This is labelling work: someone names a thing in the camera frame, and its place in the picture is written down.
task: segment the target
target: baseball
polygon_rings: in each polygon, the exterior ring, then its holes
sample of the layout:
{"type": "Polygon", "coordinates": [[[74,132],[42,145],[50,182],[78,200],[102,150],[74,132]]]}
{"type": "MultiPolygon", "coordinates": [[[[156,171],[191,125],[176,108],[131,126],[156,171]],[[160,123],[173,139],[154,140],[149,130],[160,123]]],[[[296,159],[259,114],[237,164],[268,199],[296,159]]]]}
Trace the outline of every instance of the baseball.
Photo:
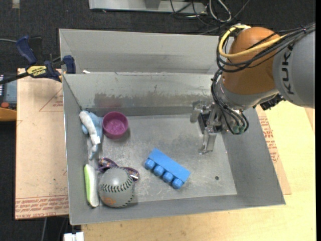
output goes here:
{"type": "Polygon", "coordinates": [[[114,208],[126,207],[134,197],[134,182],[129,173],[119,167],[108,169],[98,185],[102,202],[114,208]]]}

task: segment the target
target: black cable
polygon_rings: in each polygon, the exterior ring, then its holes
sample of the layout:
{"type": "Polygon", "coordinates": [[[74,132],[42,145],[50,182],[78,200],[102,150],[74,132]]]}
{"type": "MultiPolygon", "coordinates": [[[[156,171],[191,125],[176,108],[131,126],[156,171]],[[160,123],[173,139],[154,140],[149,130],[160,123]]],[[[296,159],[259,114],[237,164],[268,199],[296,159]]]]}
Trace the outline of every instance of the black cable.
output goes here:
{"type": "Polygon", "coordinates": [[[232,20],[233,20],[232,13],[231,13],[230,9],[226,6],[225,0],[209,0],[208,7],[209,7],[210,15],[218,23],[231,23],[232,22],[232,20]],[[225,12],[223,12],[223,14],[226,14],[226,13],[228,14],[227,20],[222,20],[218,17],[218,12],[215,10],[215,7],[214,7],[214,3],[213,3],[214,1],[216,1],[220,7],[223,7],[225,9],[225,12]]]}
{"type": "Polygon", "coordinates": [[[0,38],[0,41],[2,41],[2,42],[9,42],[9,43],[16,43],[16,40],[5,39],[5,38],[0,38]]]}
{"type": "Polygon", "coordinates": [[[271,35],[268,35],[266,38],[263,38],[262,40],[256,42],[256,43],[253,44],[252,46],[248,47],[246,50],[249,50],[249,49],[251,49],[251,48],[253,48],[253,47],[256,47],[256,46],[264,43],[265,41],[267,41],[267,40],[270,39],[271,37],[274,37],[275,35],[277,35],[276,32],[272,33],[271,35]]]}
{"type": "Polygon", "coordinates": [[[17,79],[21,79],[21,78],[24,78],[24,77],[27,77],[27,76],[29,76],[29,74],[27,72],[19,74],[19,75],[15,75],[15,76],[12,76],[10,78],[6,78],[6,79],[3,79],[3,80],[0,80],[0,85],[15,81],[17,79]]]}
{"type": "Polygon", "coordinates": [[[250,2],[251,0],[247,0],[246,3],[244,3],[244,0],[242,0],[242,7],[241,9],[234,15],[232,16],[232,18],[237,22],[239,21],[236,17],[244,10],[244,8],[246,7],[246,5],[250,2]]]}
{"type": "Polygon", "coordinates": [[[67,218],[67,220],[66,220],[65,228],[64,228],[64,232],[63,232],[63,233],[66,233],[66,232],[67,232],[68,226],[69,226],[69,218],[67,218]]]}
{"type": "Polygon", "coordinates": [[[196,11],[195,11],[195,6],[194,6],[194,0],[192,0],[192,6],[193,6],[193,11],[194,11],[194,13],[195,13],[195,17],[196,17],[201,23],[203,23],[204,25],[206,25],[206,26],[211,26],[211,23],[206,23],[206,22],[202,21],[201,18],[199,17],[199,15],[196,13],[196,11]]]}
{"type": "MultiPolygon", "coordinates": [[[[247,6],[247,4],[250,2],[251,0],[247,0],[245,2],[245,4],[242,6],[242,8],[234,15],[234,18],[236,18],[243,10],[244,8],[247,6]]],[[[213,28],[211,30],[208,30],[206,32],[202,32],[202,33],[198,33],[197,35],[205,35],[205,34],[210,34],[211,32],[214,32],[218,29],[220,29],[221,27],[225,26],[225,25],[228,25],[228,23],[222,23],[220,26],[216,27],[216,28],[213,28]]]]}
{"type": "Polygon", "coordinates": [[[171,7],[172,7],[172,15],[175,16],[177,19],[187,19],[187,16],[193,16],[193,14],[185,14],[185,15],[179,15],[180,12],[182,12],[184,9],[186,9],[187,7],[189,7],[192,3],[189,3],[185,6],[183,6],[182,8],[180,8],[179,10],[175,11],[174,6],[173,6],[173,0],[170,0],[171,3],[171,7]]]}
{"type": "Polygon", "coordinates": [[[227,54],[227,43],[229,42],[229,37],[227,37],[226,42],[225,42],[225,46],[224,46],[224,52],[227,54]]]}
{"type": "Polygon", "coordinates": [[[214,103],[217,104],[220,107],[220,110],[222,112],[222,115],[224,117],[224,120],[226,122],[227,128],[229,129],[229,131],[233,134],[233,135],[240,135],[243,132],[245,132],[248,129],[248,120],[247,118],[243,115],[243,113],[238,114],[237,112],[235,112],[234,110],[230,109],[227,105],[223,104],[218,97],[216,96],[216,93],[214,91],[214,85],[216,85],[216,82],[218,80],[218,77],[222,74],[221,71],[217,71],[214,75],[213,78],[213,84],[211,85],[211,93],[213,96],[213,100],[214,103]],[[236,125],[238,126],[238,128],[240,129],[241,124],[242,127],[244,128],[243,131],[241,132],[234,132],[227,120],[226,114],[228,114],[231,118],[233,118],[233,120],[235,121],[236,125]]]}
{"type": "Polygon", "coordinates": [[[249,123],[248,119],[245,117],[245,115],[243,114],[242,111],[240,112],[240,114],[242,115],[242,117],[244,118],[244,120],[246,122],[246,127],[245,127],[245,129],[243,131],[243,132],[246,132],[248,130],[249,126],[250,126],[250,123],[249,123]]]}
{"type": "Polygon", "coordinates": [[[43,229],[42,229],[42,235],[41,235],[41,241],[44,241],[44,238],[45,238],[45,232],[46,232],[46,227],[47,227],[47,217],[45,218],[44,220],[44,226],[43,226],[43,229]]]}
{"type": "Polygon", "coordinates": [[[276,54],[278,54],[278,53],[280,53],[281,51],[283,51],[283,50],[284,50],[286,47],[288,47],[290,44],[291,44],[291,45],[294,45],[294,43],[295,43],[295,41],[292,41],[292,42],[289,42],[288,44],[285,44],[284,47],[280,48],[275,54],[269,56],[268,58],[266,58],[265,60],[263,60],[263,61],[260,62],[260,63],[257,63],[257,64],[255,64],[255,65],[249,66],[248,68],[254,68],[254,67],[262,64],[263,62],[269,60],[270,58],[274,57],[276,54]]]}
{"type": "Polygon", "coordinates": [[[271,53],[272,51],[275,51],[276,49],[284,49],[285,47],[287,47],[290,43],[295,42],[296,40],[299,40],[300,38],[302,38],[304,35],[315,31],[315,23],[309,24],[305,27],[301,27],[301,28],[296,28],[294,31],[291,31],[290,33],[288,33],[285,37],[283,37],[282,39],[280,39],[278,42],[276,42],[275,44],[272,44],[270,47],[267,47],[266,49],[262,50],[261,52],[259,52],[257,55],[255,55],[253,58],[246,60],[246,61],[242,61],[239,63],[232,63],[224,61],[221,58],[221,55],[217,49],[217,64],[219,69],[221,69],[222,71],[225,72],[238,72],[241,71],[245,68],[248,67],[255,67],[255,66],[249,66],[251,63],[253,63],[254,61],[262,58],[263,56],[271,53]],[[234,66],[237,69],[233,69],[233,70],[226,70],[224,68],[224,65],[228,65],[228,66],[234,66]]]}
{"type": "Polygon", "coordinates": [[[61,234],[62,234],[62,229],[63,229],[63,227],[65,227],[65,229],[66,229],[66,225],[65,225],[65,224],[66,224],[66,220],[67,220],[67,225],[68,225],[68,218],[65,217],[64,220],[63,220],[63,222],[62,222],[62,224],[61,224],[57,241],[60,241],[60,240],[61,240],[61,234]]]}
{"type": "MultiPolygon", "coordinates": [[[[242,0],[242,9],[243,9],[243,8],[244,8],[244,0],[242,0]]],[[[216,20],[216,19],[213,19],[212,21],[215,22],[216,24],[218,24],[218,26],[217,26],[216,28],[214,28],[214,29],[207,30],[207,32],[197,33],[197,35],[203,35],[203,34],[206,34],[206,33],[209,33],[209,34],[210,34],[211,32],[216,31],[216,30],[218,30],[218,32],[220,32],[220,29],[221,29],[222,27],[224,27],[225,25],[232,25],[232,24],[233,24],[233,21],[237,21],[236,16],[240,14],[240,12],[242,11],[242,9],[241,9],[236,15],[232,15],[232,19],[231,19],[229,22],[223,23],[223,22],[220,22],[220,21],[218,21],[218,20],[216,20]]]]}
{"type": "Polygon", "coordinates": [[[58,57],[54,58],[54,59],[52,60],[52,62],[58,61],[58,60],[60,60],[60,59],[61,59],[61,57],[58,56],[58,57]]]}

